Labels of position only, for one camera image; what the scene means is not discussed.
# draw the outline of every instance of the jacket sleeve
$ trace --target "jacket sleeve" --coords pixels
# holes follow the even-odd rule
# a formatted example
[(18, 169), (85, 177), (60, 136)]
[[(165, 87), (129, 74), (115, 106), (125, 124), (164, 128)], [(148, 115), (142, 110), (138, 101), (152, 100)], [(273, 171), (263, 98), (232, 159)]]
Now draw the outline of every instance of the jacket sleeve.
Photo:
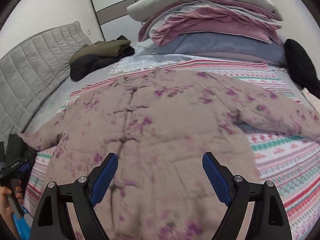
[(38, 131), (30, 134), (18, 133), (18, 135), (25, 143), (37, 151), (43, 151), (56, 146), (59, 143), (63, 130), (74, 118), (80, 101), (80, 98), (78, 98), (76, 102), (68, 105)]
[(320, 115), (315, 110), (271, 90), (221, 77), (220, 98), (228, 106), (232, 122), (245, 122), (258, 129), (299, 135), (320, 142)]

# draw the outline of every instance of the black garment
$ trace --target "black garment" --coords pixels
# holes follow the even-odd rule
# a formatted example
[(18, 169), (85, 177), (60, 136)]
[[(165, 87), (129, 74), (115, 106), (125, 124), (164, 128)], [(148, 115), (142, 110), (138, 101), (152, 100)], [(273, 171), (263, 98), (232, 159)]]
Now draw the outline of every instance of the black garment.
[(295, 40), (287, 39), (284, 43), (284, 53), (292, 81), (320, 98), (320, 81), (304, 48)]
[[(121, 35), (117, 40), (127, 40), (127, 38)], [(79, 81), (89, 73), (114, 64), (123, 57), (132, 56), (133, 54), (134, 48), (128, 45), (121, 48), (117, 57), (99, 57), (95, 55), (80, 57), (70, 64), (70, 77), (73, 81)]]
[(17, 179), (21, 180), (22, 195), (24, 197), (33, 165), (36, 162), (37, 152), (33, 148), (29, 147), (17, 134), (10, 134), (4, 156), (3, 153), (3, 143), (0, 143), (1, 159), (5, 159), (6, 166), (21, 157), (29, 160), (29, 167), (24, 172), (17, 174)]

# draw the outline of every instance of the bed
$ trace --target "bed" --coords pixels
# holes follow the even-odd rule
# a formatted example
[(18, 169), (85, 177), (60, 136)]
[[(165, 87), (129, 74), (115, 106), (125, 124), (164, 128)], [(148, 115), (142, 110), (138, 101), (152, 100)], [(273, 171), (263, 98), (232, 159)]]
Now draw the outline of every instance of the bed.
[[(54, 72), (53, 76), (55, 78), (57, 73), (63, 73), (61, 80), (51, 90), (48, 89), (51, 84), (50, 81), (46, 84), (46, 94), (42, 96), (41, 100), (38, 100), (32, 110), (27, 110), (31, 113), (24, 120), (24, 124), (17, 126), (13, 121), (14, 115), (10, 117), (14, 123), (9, 129), (10, 132), (26, 131), (32, 133), (49, 121), (56, 113), (63, 111), (81, 94), (108, 85), (119, 76), (143, 75), (149, 73), (155, 67), (177, 71), (207, 71), (232, 76), (281, 93), (308, 108), (312, 108), (284, 69), (272, 65), (268, 66), (265, 63), (234, 59), (180, 54), (144, 55), (145, 53), (140, 52), (135, 56), (124, 58), (114, 65), (95, 71), (79, 82), (73, 82), (68, 77), (68, 67), (65, 66), (67, 65), (66, 58), (84, 44), (91, 44), (82, 33), (77, 22), (35, 35), (10, 51), (7, 56), (9, 55), (12, 58), (17, 74), (20, 76), (22, 75), (19, 70), (21, 71), (21, 67), (25, 66), (24, 64), (33, 65), (33, 69), (37, 69), (36, 61), (32, 61), (34, 58), (29, 56), (33, 55), (35, 51), (28, 51), (27, 47), (30, 47), (30, 44), (35, 44), (39, 38), (46, 41), (47, 53), (54, 55), (52, 62), (58, 61), (58, 65), (64, 66), (65, 71)], [(17, 62), (15, 60), (17, 51), (22, 52), (27, 60)], [(39, 55), (44, 53), (39, 49), (36, 52)], [(41, 76), (39, 70), (35, 72), (38, 77)], [(13, 94), (17, 99), (20, 98), (17, 93)], [(261, 181), (270, 179), (277, 185), (287, 211), (293, 239), (304, 239), (320, 216), (318, 207), (320, 202), (319, 144), (289, 134), (266, 133), (245, 124), (240, 127), (245, 132), (254, 153)], [(36, 164), (33, 167), (24, 204), (31, 214), (34, 214), (40, 199), (44, 186), (44, 176), (54, 151), (55, 148), (51, 148), (39, 152)]]

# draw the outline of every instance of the blue gripper pad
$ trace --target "blue gripper pad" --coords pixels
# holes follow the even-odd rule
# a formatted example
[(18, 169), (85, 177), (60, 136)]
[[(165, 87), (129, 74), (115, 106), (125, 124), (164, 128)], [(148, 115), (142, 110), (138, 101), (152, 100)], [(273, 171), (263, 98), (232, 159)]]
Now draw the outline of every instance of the blue gripper pad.
[(220, 200), (220, 202), (225, 203), (226, 206), (229, 207), (231, 204), (229, 186), (206, 153), (202, 158), (202, 166), (218, 199)]
[(103, 169), (95, 184), (92, 187), (92, 197), (90, 204), (95, 207), (96, 204), (100, 203), (107, 192), (107, 189), (111, 183), (113, 176), (118, 168), (118, 157), (113, 154), (106, 167)]

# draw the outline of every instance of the stack of bedding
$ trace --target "stack of bedding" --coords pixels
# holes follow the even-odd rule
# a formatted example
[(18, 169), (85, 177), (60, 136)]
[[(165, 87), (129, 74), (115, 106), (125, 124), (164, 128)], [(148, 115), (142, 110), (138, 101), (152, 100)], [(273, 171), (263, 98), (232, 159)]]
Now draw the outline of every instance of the stack of bedding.
[(283, 19), (270, 0), (140, 0), (127, 10), (157, 54), (285, 63)]

